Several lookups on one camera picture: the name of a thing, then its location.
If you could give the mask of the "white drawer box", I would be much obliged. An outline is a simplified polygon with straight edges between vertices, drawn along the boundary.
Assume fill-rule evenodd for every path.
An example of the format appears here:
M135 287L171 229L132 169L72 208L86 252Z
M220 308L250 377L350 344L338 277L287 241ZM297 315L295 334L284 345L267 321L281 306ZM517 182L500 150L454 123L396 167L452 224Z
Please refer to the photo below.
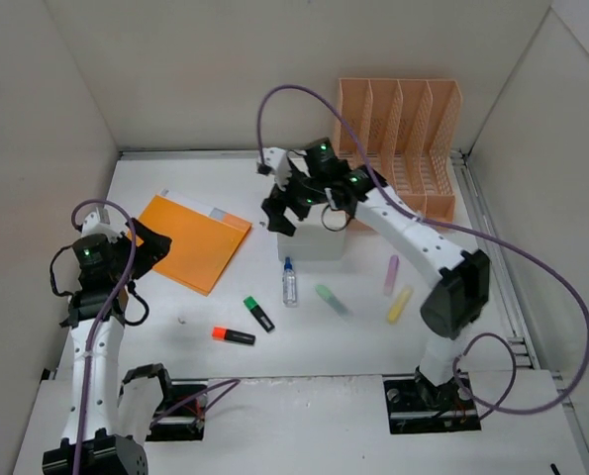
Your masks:
M293 237L277 235L277 255L280 261L289 257L293 263L309 261L340 260L344 254L346 214L314 206L308 217L301 222L287 211L296 227Z

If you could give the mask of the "orange document folder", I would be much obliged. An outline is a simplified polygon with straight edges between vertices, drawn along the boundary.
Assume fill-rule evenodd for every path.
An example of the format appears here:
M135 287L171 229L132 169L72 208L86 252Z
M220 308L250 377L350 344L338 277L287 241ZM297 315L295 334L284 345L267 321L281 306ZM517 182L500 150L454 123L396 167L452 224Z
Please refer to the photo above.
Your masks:
M249 221L167 189L151 199L139 222L171 239L168 255L153 270L204 296L252 228Z

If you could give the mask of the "clear spray bottle blue cap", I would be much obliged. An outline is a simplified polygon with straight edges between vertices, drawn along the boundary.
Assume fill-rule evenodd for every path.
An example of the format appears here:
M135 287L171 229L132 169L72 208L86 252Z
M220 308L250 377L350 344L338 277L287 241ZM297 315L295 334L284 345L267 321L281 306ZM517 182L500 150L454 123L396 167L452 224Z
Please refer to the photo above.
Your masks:
M286 307L295 307L298 304L296 274L289 257L284 260L282 275L283 303Z

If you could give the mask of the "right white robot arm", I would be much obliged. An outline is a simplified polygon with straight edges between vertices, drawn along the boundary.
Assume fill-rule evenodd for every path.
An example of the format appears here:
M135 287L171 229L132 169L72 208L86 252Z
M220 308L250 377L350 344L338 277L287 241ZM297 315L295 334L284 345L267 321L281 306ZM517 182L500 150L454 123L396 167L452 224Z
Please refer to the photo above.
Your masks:
M431 334L416 370L415 394L428 408L440 406L450 396L453 361L462 352L467 329L488 301L489 257L481 250L463 249L428 226L377 171L366 165L350 167L328 140L311 143L305 162L308 169L301 171L287 150L260 150L258 173L274 177L261 204L268 229L292 237L296 227L288 212L303 221L312 207L327 205L376 231L419 271L431 290L420 308Z

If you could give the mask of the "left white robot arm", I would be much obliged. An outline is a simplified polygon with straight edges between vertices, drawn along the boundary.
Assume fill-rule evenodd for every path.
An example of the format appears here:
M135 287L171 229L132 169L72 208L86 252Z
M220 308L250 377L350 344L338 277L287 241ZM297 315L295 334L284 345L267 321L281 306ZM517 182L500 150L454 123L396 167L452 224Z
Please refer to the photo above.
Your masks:
M71 245L80 288L62 322L73 343L69 415L58 447L43 455L46 474L146 474L145 442L153 416L174 405L165 367L151 363L118 376L127 303L135 282L164 259L169 237L138 220L129 227L140 243L85 219Z

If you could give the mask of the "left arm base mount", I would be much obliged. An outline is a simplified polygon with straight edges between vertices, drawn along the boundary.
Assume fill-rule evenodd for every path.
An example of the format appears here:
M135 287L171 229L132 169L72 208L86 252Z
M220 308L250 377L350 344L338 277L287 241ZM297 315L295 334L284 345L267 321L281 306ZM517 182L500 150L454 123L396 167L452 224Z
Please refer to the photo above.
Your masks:
M174 405L204 390L207 385L206 380L173 379L169 396L160 403L154 415L158 417ZM207 395L184 402L149 430L147 442L202 441L206 419L204 409L208 402Z

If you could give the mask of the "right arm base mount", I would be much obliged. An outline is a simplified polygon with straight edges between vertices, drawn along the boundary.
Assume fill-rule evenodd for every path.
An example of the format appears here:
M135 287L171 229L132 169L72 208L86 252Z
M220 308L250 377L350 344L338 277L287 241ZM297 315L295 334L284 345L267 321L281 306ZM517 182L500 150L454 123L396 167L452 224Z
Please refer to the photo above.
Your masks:
M383 391L393 435L481 431L476 405L453 380L436 387L415 373L385 378Z

